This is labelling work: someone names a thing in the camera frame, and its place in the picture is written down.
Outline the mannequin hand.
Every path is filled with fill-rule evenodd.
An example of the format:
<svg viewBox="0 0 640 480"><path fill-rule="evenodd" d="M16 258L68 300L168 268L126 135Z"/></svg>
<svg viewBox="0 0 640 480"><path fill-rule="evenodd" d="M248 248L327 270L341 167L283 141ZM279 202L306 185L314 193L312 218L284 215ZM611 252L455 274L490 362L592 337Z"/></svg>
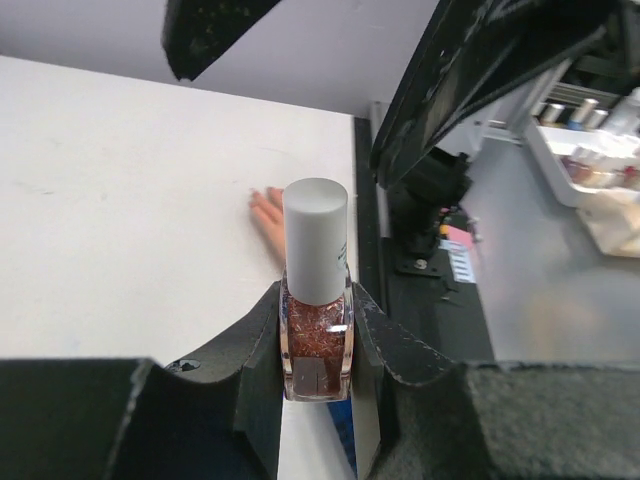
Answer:
<svg viewBox="0 0 640 480"><path fill-rule="evenodd" d="M249 211L269 253L279 269L285 263L283 190L267 187L264 192L252 190Z"/></svg>

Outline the nail polish brush cap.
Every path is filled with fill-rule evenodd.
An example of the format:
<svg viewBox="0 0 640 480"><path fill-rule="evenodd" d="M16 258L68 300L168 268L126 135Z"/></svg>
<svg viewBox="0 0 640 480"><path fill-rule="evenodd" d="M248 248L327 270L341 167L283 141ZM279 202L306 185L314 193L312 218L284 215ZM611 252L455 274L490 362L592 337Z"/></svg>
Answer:
<svg viewBox="0 0 640 480"><path fill-rule="evenodd" d="M313 306L336 301L347 277L345 188L330 179L306 178L283 192L285 265L290 294Z"/></svg>

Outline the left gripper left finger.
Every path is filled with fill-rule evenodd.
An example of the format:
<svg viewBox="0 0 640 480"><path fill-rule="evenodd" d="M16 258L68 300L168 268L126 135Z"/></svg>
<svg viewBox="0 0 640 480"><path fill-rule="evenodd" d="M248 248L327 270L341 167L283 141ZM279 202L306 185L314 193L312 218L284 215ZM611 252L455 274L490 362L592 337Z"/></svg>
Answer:
<svg viewBox="0 0 640 480"><path fill-rule="evenodd" d="M279 289L160 366L134 359L1 364L5 479L273 479L283 406Z"/></svg>

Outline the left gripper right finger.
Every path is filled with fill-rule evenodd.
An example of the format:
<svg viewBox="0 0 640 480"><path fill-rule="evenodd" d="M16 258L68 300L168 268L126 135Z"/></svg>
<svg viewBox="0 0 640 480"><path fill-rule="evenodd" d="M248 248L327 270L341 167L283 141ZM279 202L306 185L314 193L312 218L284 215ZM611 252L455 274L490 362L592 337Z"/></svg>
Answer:
<svg viewBox="0 0 640 480"><path fill-rule="evenodd" d="M455 362L360 285L351 398L362 479L635 479L635 364Z"/></svg>

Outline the pink nail polish bottle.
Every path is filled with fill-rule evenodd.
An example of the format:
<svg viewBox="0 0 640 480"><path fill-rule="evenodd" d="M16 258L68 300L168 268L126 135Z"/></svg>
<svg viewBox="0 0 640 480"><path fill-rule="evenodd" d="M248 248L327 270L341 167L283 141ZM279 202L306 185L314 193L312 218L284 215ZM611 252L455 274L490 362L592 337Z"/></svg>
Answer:
<svg viewBox="0 0 640 480"><path fill-rule="evenodd" d="M293 402L336 402L348 398L354 350L353 284L339 298L307 305L291 294L286 275L279 291L280 357L284 397Z"/></svg>

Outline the blue plaid sleeve forearm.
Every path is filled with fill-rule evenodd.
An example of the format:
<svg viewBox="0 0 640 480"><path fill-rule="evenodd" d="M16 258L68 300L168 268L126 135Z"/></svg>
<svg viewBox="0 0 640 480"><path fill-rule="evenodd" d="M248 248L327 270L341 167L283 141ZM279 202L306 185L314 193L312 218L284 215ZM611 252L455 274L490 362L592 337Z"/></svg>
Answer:
<svg viewBox="0 0 640 480"><path fill-rule="evenodd" d="M349 463L354 476L357 477L358 473L351 399L328 403L327 408L342 448L345 452L347 462Z"/></svg>

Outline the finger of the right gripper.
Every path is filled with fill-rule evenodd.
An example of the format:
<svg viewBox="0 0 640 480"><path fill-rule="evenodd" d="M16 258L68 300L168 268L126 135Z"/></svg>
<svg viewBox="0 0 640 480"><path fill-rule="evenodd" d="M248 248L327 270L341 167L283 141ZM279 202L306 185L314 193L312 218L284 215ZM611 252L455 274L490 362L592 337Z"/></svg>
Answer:
<svg viewBox="0 0 640 480"><path fill-rule="evenodd" d="M441 1L374 141L370 167L398 183L453 128L604 33L605 1Z"/></svg>
<svg viewBox="0 0 640 480"><path fill-rule="evenodd" d="M172 74L193 81L279 0L169 0L162 47Z"/></svg>

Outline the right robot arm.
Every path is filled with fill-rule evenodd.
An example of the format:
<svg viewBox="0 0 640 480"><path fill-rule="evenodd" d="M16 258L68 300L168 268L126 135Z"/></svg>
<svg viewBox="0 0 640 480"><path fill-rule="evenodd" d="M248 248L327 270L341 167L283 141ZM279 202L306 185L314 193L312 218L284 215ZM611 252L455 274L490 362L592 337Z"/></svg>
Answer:
<svg viewBox="0 0 640 480"><path fill-rule="evenodd" d="M406 67L369 156L400 250L428 259L446 209L469 188L468 157L441 140L468 117L604 33L610 1L441 1Z"/></svg>

